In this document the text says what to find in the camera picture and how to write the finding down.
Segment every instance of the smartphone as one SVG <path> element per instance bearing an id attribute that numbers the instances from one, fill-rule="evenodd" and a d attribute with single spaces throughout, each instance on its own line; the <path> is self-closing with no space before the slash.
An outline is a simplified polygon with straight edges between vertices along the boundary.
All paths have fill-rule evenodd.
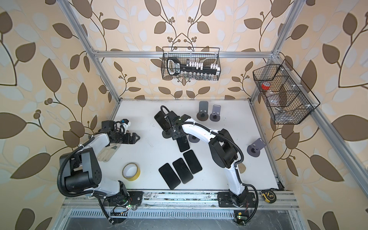
<path id="1" fill-rule="evenodd" d="M 195 156 L 193 150 L 189 150 L 189 151 L 183 153 L 183 156 L 184 156 L 185 161 L 187 162 L 192 174 L 195 174 L 199 171 L 202 171 L 202 166 L 199 163 L 197 157 Z"/>
<path id="2" fill-rule="evenodd" d="M 179 158 L 173 162 L 173 166 L 178 173 L 183 184 L 188 183 L 191 179 L 193 179 L 193 175 L 190 173 L 187 165 L 185 164 L 183 158 Z"/>
<path id="3" fill-rule="evenodd" d="M 166 163 L 161 168 L 159 168 L 159 172 L 171 190 L 173 190 L 180 184 L 179 177 L 176 175 L 169 163 Z"/>

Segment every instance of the brown leaf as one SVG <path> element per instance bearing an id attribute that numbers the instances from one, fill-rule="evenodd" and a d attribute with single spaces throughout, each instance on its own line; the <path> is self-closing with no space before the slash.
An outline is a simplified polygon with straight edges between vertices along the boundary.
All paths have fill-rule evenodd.
<path id="1" fill-rule="evenodd" d="M 136 96 L 134 99 L 144 100 L 146 98 L 144 97 L 144 95 L 139 95 L 139 96 Z"/>
<path id="2" fill-rule="evenodd" d="M 13 28 L 13 21 L 8 12 L 4 11 L 0 14 L 0 33 L 5 34 Z"/>
<path id="3" fill-rule="evenodd" d="M 337 223 L 333 211 L 328 211 L 323 214 L 322 223 L 325 230 L 339 230 L 339 224 Z"/>
<path id="4" fill-rule="evenodd" d="M 78 103 L 81 107 L 86 106 L 88 100 L 87 88 L 84 83 L 81 84 L 78 90 Z"/>
<path id="5" fill-rule="evenodd" d="M 290 169 L 290 172 L 298 177 L 299 176 L 298 171 L 297 171 L 297 168 L 295 167 L 293 160 L 291 160 L 290 158 L 286 158 L 286 164 L 288 168 Z"/>
<path id="6" fill-rule="evenodd" d="M 175 97 L 175 98 L 180 98 L 182 95 L 183 95 L 183 91 L 182 91 L 182 90 L 180 90 L 180 91 L 176 91 L 176 92 L 174 93 L 174 97 Z"/>
<path id="7" fill-rule="evenodd" d="M 64 142 L 67 146 L 74 148 L 79 144 L 79 137 L 71 131 L 63 131 Z"/>
<path id="8" fill-rule="evenodd" d="M 357 115 L 343 115 L 332 122 L 345 141 L 368 139 L 368 120 Z"/>
<path id="9" fill-rule="evenodd" d="M 240 78 L 238 78 L 238 77 L 231 77 L 231 79 L 232 79 L 233 81 L 235 81 L 235 82 L 240 82 Z"/>
<path id="10" fill-rule="evenodd" d="M 244 24 L 248 29 L 259 29 L 262 23 L 262 20 L 259 18 L 248 18 L 244 20 Z"/>
<path id="11" fill-rule="evenodd" d="M 300 140 L 300 133 L 293 132 L 292 134 L 290 134 L 288 138 L 286 138 L 285 145 L 289 149 L 295 149 L 298 146 L 299 140 Z"/>
<path id="12" fill-rule="evenodd" d="M 284 26 L 284 24 L 283 23 L 281 23 L 280 25 L 279 25 L 279 29 L 277 30 L 277 36 L 279 36 L 279 34 L 280 34 L 280 32 L 281 32 L 281 30 L 282 30 L 282 27 Z"/>
<path id="13" fill-rule="evenodd" d="M 317 224 L 315 224 L 313 221 L 311 220 L 307 220 L 308 221 L 308 224 L 309 224 L 309 227 L 311 228 L 311 230 L 321 230 L 319 228 L 319 226 Z"/>
<path id="14" fill-rule="evenodd" d="M 273 123 L 272 118 L 270 119 L 270 124 L 271 124 L 271 128 L 272 128 L 272 130 L 275 132 L 275 131 L 277 130 L 277 127 L 276 127 L 276 125 Z"/>
<path id="15" fill-rule="evenodd" d="M 310 158 L 311 164 L 313 168 L 320 174 L 322 177 L 326 178 L 330 181 L 340 182 L 344 181 L 340 173 L 336 170 L 335 167 L 332 166 L 330 162 L 328 162 L 325 158 L 320 155 L 312 155 Z"/>
<path id="16" fill-rule="evenodd" d="M 71 57 L 71 59 L 70 59 L 70 69 L 71 70 L 75 69 L 78 66 L 79 58 L 80 58 L 79 54 L 73 55 Z"/>
<path id="17" fill-rule="evenodd" d="M 92 119 L 91 123 L 89 124 L 89 127 L 90 127 L 92 130 L 94 130 L 94 129 L 95 129 L 95 127 L 96 127 L 96 125 L 97 125 L 97 115 L 95 115 L 95 116 L 93 117 L 93 119 Z"/>
<path id="18" fill-rule="evenodd" d="M 314 6 L 314 4 L 316 4 L 316 0 L 307 0 L 305 2 L 308 6 Z"/>
<path id="19" fill-rule="evenodd" d="M 28 230 L 35 222 L 35 213 L 29 208 L 23 208 L 15 223 L 15 230 Z"/>
<path id="20" fill-rule="evenodd" d="M 128 82 L 135 82 L 136 79 L 137 79 L 136 77 L 130 77 L 128 78 Z"/>
<path id="21" fill-rule="evenodd" d="M 253 62 L 249 62 L 248 65 L 245 67 L 245 71 L 249 71 L 253 67 Z"/>
<path id="22" fill-rule="evenodd" d="M 69 29 L 69 27 L 63 23 L 55 23 L 54 25 L 52 25 L 52 27 L 54 28 L 56 33 L 58 33 L 63 38 L 69 39 L 73 37 L 73 34 L 71 30 Z"/>
<path id="23" fill-rule="evenodd" d="M 242 50 L 242 52 L 255 52 L 255 48 L 248 48 L 248 49 Z"/>
<path id="24" fill-rule="evenodd" d="M 83 29 L 84 33 L 86 34 L 86 36 L 88 36 L 88 32 L 87 32 L 86 26 L 84 24 L 81 24 L 81 26 L 82 26 L 82 29 Z"/>
<path id="25" fill-rule="evenodd" d="M 137 88 L 137 87 L 129 87 L 129 88 L 128 88 L 128 90 L 129 90 L 130 92 L 137 92 L 137 91 L 141 90 L 141 88 Z"/>
<path id="26" fill-rule="evenodd" d="M 271 6 L 271 14 L 277 18 L 282 15 L 289 7 L 291 0 L 274 0 Z"/>
<path id="27" fill-rule="evenodd" d="M 152 62 L 155 66 L 157 66 L 157 67 L 161 68 L 162 60 L 160 60 L 160 59 L 151 59 L 151 62 Z"/>
<path id="28" fill-rule="evenodd" d="M 118 71 L 120 71 L 120 72 L 122 72 L 123 71 L 123 68 L 116 62 L 116 61 L 114 61 L 114 66 L 115 66 L 115 68 L 118 70 Z"/>
<path id="29" fill-rule="evenodd" d="M 241 89 L 240 87 L 230 87 L 230 88 L 227 88 L 228 90 L 230 91 L 233 91 L 233 92 L 239 92 Z"/>
<path id="30" fill-rule="evenodd" d="M 106 86 L 105 85 L 101 85 L 100 87 L 98 87 L 98 90 L 102 93 L 105 94 L 107 92 Z"/>
<path id="31" fill-rule="evenodd" d="M 156 0 L 144 0 L 144 3 L 146 4 L 148 12 L 150 12 L 153 16 L 160 16 L 161 7 Z"/>
<path id="32" fill-rule="evenodd" d="M 49 163 L 51 156 L 48 153 L 39 153 L 24 162 L 10 178 L 24 179 L 36 175 Z"/>
<path id="33" fill-rule="evenodd" d="M 0 113 L 0 139 L 14 137 L 27 125 L 22 118 L 12 113 Z"/>
<path id="34" fill-rule="evenodd" d="M 293 70 L 293 60 L 290 56 L 285 56 L 285 64 L 290 70 Z"/>
<path id="35" fill-rule="evenodd" d="M 317 69 L 312 60 L 310 60 L 305 67 L 301 79 L 302 86 L 306 92 L 309 93 L 317 81 Z"/>
<path id="36" fill-rule="evenodd" d="M 105 29 L 113 30 L 119 26 L 119 20 L 107 18 L 102 20 L 101 24 Z"/>
<path id="37" fill-rule="evenodd" d="M 225 100 L 234 100 L 235 98 L 230 95 L 225 95 Z"/>
<path id="38" fill-rule="evenodd" d="M 54 93 L 56 93 L 61 86 L 61 77 L 54 63 L 47 59 L 42 68 L 42 79 L 45 85 Z"/>
<path id="39" fill-rule="evenodd" d="M 171 94 L 171 91 L 165 87 L 159 87 L 159 91 L 163 94 Z"/>
<path id="40" fill-rule="evenodd" d="M 189 97 L 189 98 L 194 98 L 195 97 L 195 93 L 193 92 L 193 91 L 186 91 L 186 93 L 187 93 L 187 96 Z"/>
<path id="41" fill-rule="evenodd" d="M 87 56 L 83 57 L 84 67 L 86 67 L 87 72 L 89 72 L 89 59 Z"/>
<path id="42" fill-rule="evenodd" d="M 353 14 L 347 13 L 343 22 L 344 32 L 351 36 L 357 29 L 357 26 L 358 26 L 357 18 Z"/>
<path id="43" fill-rule="evenodd" d="M 205 94 L 210 90 L 210 86 L 202 87 L 198 90 L 198 94 Z"/>
<path id="44" fill-rule="evenodd" d="M 153 30 L 155 34 L 162 34 L 166 30 L 165 22 L 156 23 L 155 29 Z"/>
<path id="45" fill-rule="evenodd" d="M 307 29 L 308 29 L 307 25 L 304 25 L 304 24 L 298 25 L 297 27 L 295 27 L 295 29 L 291 33 L 291 39 L 297 40 L 301 38 L 305 34 Z"/>
<path id="46" fill-rule="evenodd" d="M 216 0 L 205 0 L 201 5 L 201 14 L 203 16 L 210 15 L 216 7 Z"/>
<path id="47" fill-rule="evenodd" d="M 203 34 L 209 33 L 208 25 L 205 22 L 202 22 L 202 21 L 198 22 L 197 23 L 197 29 L 198 29 L 199 32 L 201 32 Z"/>
<path id="48" fill-rule="evenodd" d="M 84 136 L 84 126 L 79 121 L 71 121 L 69 122 L 69 126 L 71 131 L 77 135 L 78 137 Z"/>
<path id="49" fill-rule="evenodd" d="M 83 17 L 92 17 L 92 7 L 88 0 L 72 0 L 71 2 Z"/>
<path id="50" fill-rule="evenodd" d="M 42 221 L 37 225 L 35 230 L 46 230 L 52 220 L 52 217 L 47 218 L 46 220 Z"/>

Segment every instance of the wallpaper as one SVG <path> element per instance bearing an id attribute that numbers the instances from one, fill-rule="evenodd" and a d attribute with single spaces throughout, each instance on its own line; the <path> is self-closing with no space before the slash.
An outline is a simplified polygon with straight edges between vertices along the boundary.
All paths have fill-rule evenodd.
<path id="1" fill-rule="evenodd" d="M 2 229 L 51 228 L 64 200 L 59 156 L 96 132 L 115 106 L 54 3 L 0 1 Z"/>
<path id="2" fill-rule="evenodd" d="M 95 50 L 271 51 L 291 0 L 70 0 Z"/>
<path id="3" fill-rule="evenodd" d="M 282 48 L 368 168 L 368 2 L 307 1 Z"/>

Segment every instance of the leaf pattern wallpaper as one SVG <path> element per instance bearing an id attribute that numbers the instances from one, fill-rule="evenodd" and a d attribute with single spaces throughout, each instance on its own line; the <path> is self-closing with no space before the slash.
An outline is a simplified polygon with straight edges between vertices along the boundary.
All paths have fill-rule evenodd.
<path id="1" fill-rule="evenodd" d="M 366 168 L 367 6 L 359 0 L 307 0 L 280 53 Z M 255 106 L 286 189 L 294 191 L 309 228 L 365 228 L 367 198 L 313 119 L 275 125 L 260 97 Z M 347 194 L 352 199 L 343 209 L 354 210 L 348 215 L 341 203 Z"/>
<path id="2" fill-rule="evenodd" d="M 64 200 L 60 155 L 96 132 L 115 101 L 55 1 L 0 1 L 0 34 L 2 228 L 50 229 Z"/>

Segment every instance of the metal grille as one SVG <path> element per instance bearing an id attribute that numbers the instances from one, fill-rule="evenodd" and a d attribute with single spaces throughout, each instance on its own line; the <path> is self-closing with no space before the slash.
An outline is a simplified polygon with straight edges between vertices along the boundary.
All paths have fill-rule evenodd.
<path id="1" fill-rule="evenodd" d="M 274 124 L 299 124 L 319 105 L 307 99 L 299 87 L 311 90 L 303 80 L 295 83 L 282 64 L 254 70 L 253 78 Z"/>
<path id="2" fill-rule="evenodd" d="M 162 79 L 218 81 L 221 73 L 220 48 L 162 47 Z M 170 60 L 179 63 L 180 72 L 171 68 Z"/>

